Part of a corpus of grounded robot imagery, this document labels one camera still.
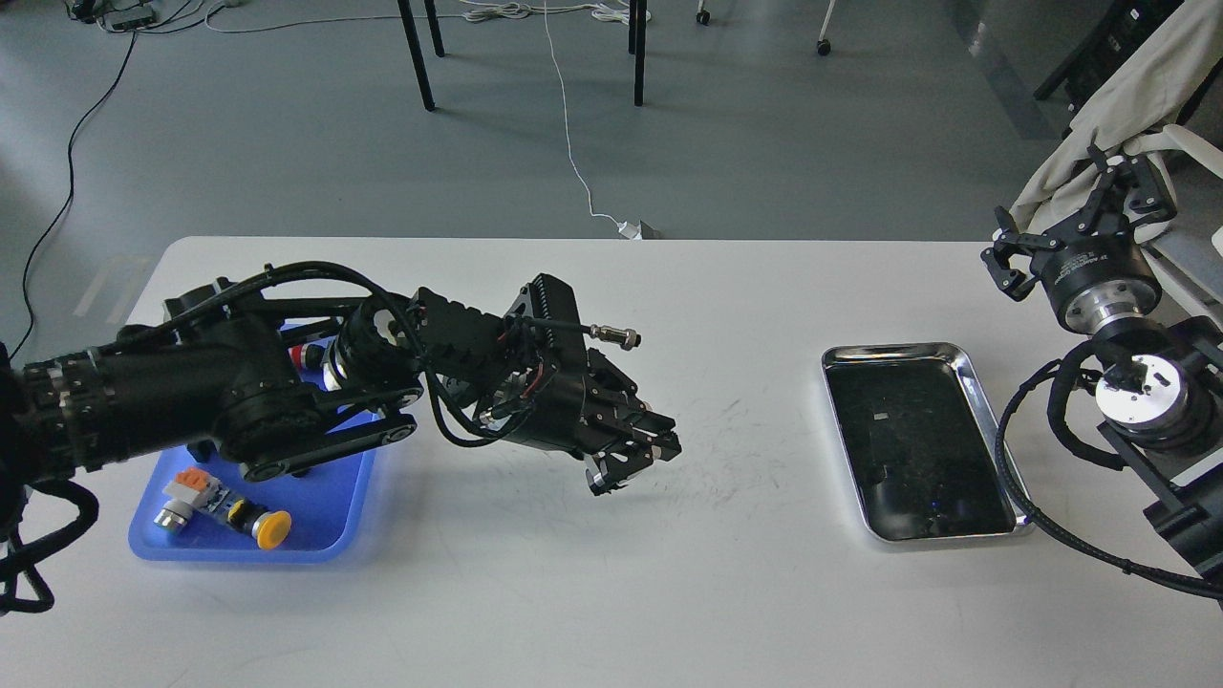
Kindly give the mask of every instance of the table surface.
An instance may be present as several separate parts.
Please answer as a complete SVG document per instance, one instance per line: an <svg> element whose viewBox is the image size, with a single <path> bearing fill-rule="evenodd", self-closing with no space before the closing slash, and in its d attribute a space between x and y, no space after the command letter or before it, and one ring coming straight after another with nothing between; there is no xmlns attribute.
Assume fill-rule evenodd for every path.
<svg viewBox="0 0 1223 688"><path fill-rule="evenodd" d="M684 453L594 499L580 463L421 429L375 462L352 549L328 565L150 563L126 545L150 458L82 477L99 524L42 568L57 596L0 622L7 686L1217 686L1223 615L1041 533L895 550L863 530L819 371L848 343L953 341L996 409L1076 337L1015 304L976 243L191 237L132 321L263 263L330 259L501 312L538 271L673 415ZM300 284L279 295L355 293ZM82 341L82 347L91 341ZM1188 572L1126 472L1043 428L1011 452L1037 503L1136 561ZM1090 407L1073 407L1088 433ZM35 501L27 534L68 516Z"/></svg>

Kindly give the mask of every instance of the black table leg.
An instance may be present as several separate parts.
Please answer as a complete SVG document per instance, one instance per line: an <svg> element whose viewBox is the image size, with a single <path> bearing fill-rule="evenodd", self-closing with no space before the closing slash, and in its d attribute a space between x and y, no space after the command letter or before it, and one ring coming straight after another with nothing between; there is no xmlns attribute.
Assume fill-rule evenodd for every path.
<svg viewBox="0 0 1223 688"><path fill-rule="evenodd" d="M637 0L629 0L629 54L637 51Z"/></svg>
<svg viewBox="0 0 1223 688"><path fill-rule="evenodd" d="M412 53L412 67L416 68L416 83L421 87L421 100L424 109L433 111L433 89L429 88L429 75L424 71L424 55L421 54L421 38L416 35L416 22L412 21L412 5L408 0L399 0L399 16L404 20L404 33L407 34L407 49Z"/></svg>
<svg viewBox="0 0 1223 688"><path fill-rule="evenodd" d="M442 27L438 26L438 6L433 0L424 0L424 13L429 17L429 34L433 37L433 53L439 57L445 57L446 48L442 44Z"/></svg>
<svg viewBox="0 0 1223 688"><path fill-rule="evenodd" d="M645 101L645 86L646 86L646 0L632 0L637 5L637 38L634 42L637 51L635 53L637 57L636 73L634 76L632 83L632 104L638 108Z"/></svg>

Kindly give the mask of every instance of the metal tray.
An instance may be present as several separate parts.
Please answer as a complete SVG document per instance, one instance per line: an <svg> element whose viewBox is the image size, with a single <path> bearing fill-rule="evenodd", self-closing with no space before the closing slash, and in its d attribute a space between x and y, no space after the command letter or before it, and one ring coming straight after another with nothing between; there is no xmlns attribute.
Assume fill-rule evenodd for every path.
<svg viewBox="0 0 1223 688"><path fill-rule="evenodd" d="M998 422L963 349L948 342L837 347L821 364L872 535L905 544L1027 530L993 464ZM1009 451L1005 459L1014 470Z"/></svg>

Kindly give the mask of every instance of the yellow mushroom button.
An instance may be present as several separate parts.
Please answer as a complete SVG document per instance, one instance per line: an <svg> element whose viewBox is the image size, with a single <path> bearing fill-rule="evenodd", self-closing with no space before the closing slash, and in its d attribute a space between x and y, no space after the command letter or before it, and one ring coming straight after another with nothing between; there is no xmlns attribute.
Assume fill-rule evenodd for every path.
<svg viewBox="0 0 1223 688"><path fill-rule="evenodd" d="M260 550L274 550L285 541L294 519L289 512L272 512L259 517L254 527L254 541Z"/></svg>

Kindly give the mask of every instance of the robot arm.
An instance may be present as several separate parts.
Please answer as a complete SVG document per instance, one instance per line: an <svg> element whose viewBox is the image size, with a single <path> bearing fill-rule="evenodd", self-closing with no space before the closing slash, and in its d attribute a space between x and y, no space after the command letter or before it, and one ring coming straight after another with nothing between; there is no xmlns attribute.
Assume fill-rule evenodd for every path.
<svg viewBox="0 0 1223 688"><path fill-rule="evenodd" d="M305 279L350 281L371 296L262 293ZM594 495L681 451L675 422L653 413L637 385L583 340L629 351L640 335L581 324L572 288L552 275L523 286L504 315L424 287L411 297L390 293L333 263L269 265L236 284L219 277L165 307L163 324L128 325L104 347L20 371L0 352L0 543L9 550L0 560L0 612L50 606L33 566L97 518L93 496L68 483L77 469L168 447L215 447L247 481L269 480L404 440L416 430L405 409L427 395L449 441L565 452L586 462ZM325 347L312 343L319 389L301 380L291 352L324 340ZM443 409L471 437L453 433ZM377 418L335 430L361 412ZM81 517L22 544L17 524L31 490L68 499ZM42 609L16 600L22 573Z"/></svg>
<svg viewBox="0 0 1223 688"><path fill-rule="evenodd" d="M1019 503L1059 541L1126 573L1223 600L1223 464L1185 485L1174 483L1223 447L1223 332L1206 317L1169 328L1148 317L1162 290L1134 230L1166 221L1177 209L1145 156L1104 159L1095 147L1088 153L1101 177L1077 213L1043 233L1021 233L998 208L999 232L981 254L1000 291L1020 301L1040 282L1058 323L1088 336L1025 384L1004 420L1036 385L1052 380L1048 420L1058 441L1097 466L1130 468L1158 497L1145 511L1147 521L1207 583L1102 552L1026 500ZM1031 275L1010 264L1016 255L1030 258ZM1103 371L1082 369L1092 357ZM1115 453L1092 447L1066 426L1075 390L1095 397L1104 418L1097 431Z"/></svg>

